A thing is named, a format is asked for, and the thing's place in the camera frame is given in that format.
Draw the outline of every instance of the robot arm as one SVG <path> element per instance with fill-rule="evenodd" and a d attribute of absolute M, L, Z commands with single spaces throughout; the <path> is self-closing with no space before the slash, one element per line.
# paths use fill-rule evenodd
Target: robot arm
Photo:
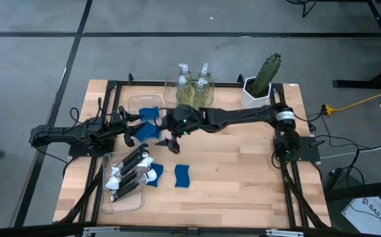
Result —
<path fill-rule="evenodd" d="M 299 135 L 295 131 L 295 115 L 292 108 L 281 104 L 235 111 L 214 108 L 200 108 L 197 111 L 188 105 L 179 105 L 174 109 L 167 109 L 160 130 L 169 130 L 171 139 L 166 138 L 158 145 L 166 145 L 173 153 L 179 153 L 177 138 L 183 135 L 199 129 L 209 133 L 218 132 L 231 124 L 247 122 L 268 123 L 280 132 L 275 139 L 276 147 L 289 155 L 300 154 Z"/>
<path fill-rule="evenodd" d="M 30 143 L 33 147 L 48 145 L 53 142 L 64 142 L 69 145 L 81 145 L 89 149 L 101 149 L 109 139 L 125 134 L 125 143 L 132 147 L 131 139 L 144 124 L 128 126 L 128 122 L 140 119 L 140 115 L 131 115 L 123 106 L 118 113 L 113 113 L 111 121 L 106 122 L 101 117 L 90 118 L 72 127 L 48 127 L 40 125 L 31 130 Z"/>

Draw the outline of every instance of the wooden tabletop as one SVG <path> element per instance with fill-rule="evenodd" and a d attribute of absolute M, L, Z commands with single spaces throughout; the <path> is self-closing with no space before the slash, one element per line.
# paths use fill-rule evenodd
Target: wooden tabletop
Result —
<path fill-rule="evenodd" d="M 90 80 L 81 120 L 95 116 L 97 99 L 104 98 L 106 85 L 107 80 Z M 288 106 L 298 116 L 306 118 L 299 86 L 284 84 L 283 87 Z M 216 88 L 212 107 L 242 109 L 240 93 L 240 88 Z M 119 104 L 128 109 L 128 98 L 134 95 L 162 98 L 163 87 L 122 86 Z M 296 120 L 296 125 L 301 136 L 309 136 L 307 123 Z M 289 228 L 281 172 L 271 164 L 273 135 L 274 129 L 268 124 L 254 122 L 231 125 L 215 134 L 200 130 L 183 136 L 178 139 L 181 145 L 178 155 L 166 147 L 150 147 L 154 162 L 164 167 L 158 187 L 144 186 L 144 205 L 137 211 L 118 214 L 100 211 L 98 224 Z M 123 136 L 116 139 L 115 151 L 119 150 L 132 150 L 124 144 Z M 175 188 L 177 164 L 189 165 L 189 188 Z M 330 225 L 318 171 L 311 163 L 298 162 L 298 165 L 306 200 L 322 221 Z M 89 166 L 90 158 L 80 157 L 67 168 L 54 221 L 62 219 L 82 195 Z M 92 196 L 88 202 L 87 221 L 93 204 Z M 293 205 L 296 221 L 300 224 L 294 197 Z"/>

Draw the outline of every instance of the blue towel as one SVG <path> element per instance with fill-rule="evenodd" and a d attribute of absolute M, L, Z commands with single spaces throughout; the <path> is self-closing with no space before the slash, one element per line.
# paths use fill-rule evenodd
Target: blue towel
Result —
<path fill-rule="evenodd" d="M 139 115 L 142 116 L 140 118 L 141 122 L 148 120 L 153 121 L 157 120 L 160 117 L 160 110 L 158 109 L 158 107 L 142 108 L 139 110 Z"/>
<path fill-rule="evenodd" d="M 145 140 L 149 138 L 160 138 L 160 130 L 157 126 L 153 125 L 152 123 L 146 121 L 145 125 L 134 135 L 136 139 L 138 139 L 140 142 L 144 142 Z"/>
<path fill-rule="evenodd" d="M 158 179 L 160 178 L 161 174 L 163 173 L 164 167 L 163 167 L 163 165 L 152 163 L 151 169 L 155 170 L 155 172 L 157 173 L 157 178 L 154 181 L 147 183 L 146 185 L 158 187 Z"/>
<path fill-rule="evenodd" d="M 188 188 L 191 180 L 188 174 L 188 165 L 176 165 L 175 175 L 176 175 L 176 188 Z"/>

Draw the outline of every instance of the desk leg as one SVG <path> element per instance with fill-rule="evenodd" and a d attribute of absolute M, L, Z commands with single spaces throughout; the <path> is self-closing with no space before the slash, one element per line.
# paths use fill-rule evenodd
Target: desk leg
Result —
<path fill-rule="evenodd" d="M 334 171 L 332 171 L 331 178 L 329 179 L 329 181 L 327 182 L 327 185 L 324 188 L 325 192 L 331 191 L 334 188 L 334 185 L 336 185 L 338 178 L 341 175 L 341 172 L 343 172 L 342 168 L 337 168 Z"/>
<path fill-rule="evenodd" d="M 381 196 L 381 183 L 365 184 L 336 190 L 325 190 L 325 198 L 327 201 L 374 196 Z"/>
<path fill-rule="evenodd" d="M 381 89 L 381 73 L 369 81 L 334 80 L 335 88 Z"/>

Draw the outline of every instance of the white paper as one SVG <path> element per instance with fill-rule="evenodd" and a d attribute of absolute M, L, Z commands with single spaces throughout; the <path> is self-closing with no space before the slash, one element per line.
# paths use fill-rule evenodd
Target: white paper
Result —
<path fill-rule="evenodd" d="M 379 197 L 353 199 L 350 205 L 358 211 L 375 216 L 355 211 L 349 205 L 341 212 L 360 233 L 381 235 L 381 219 L 376 218 L 381 218 L 381 199 Z"/>

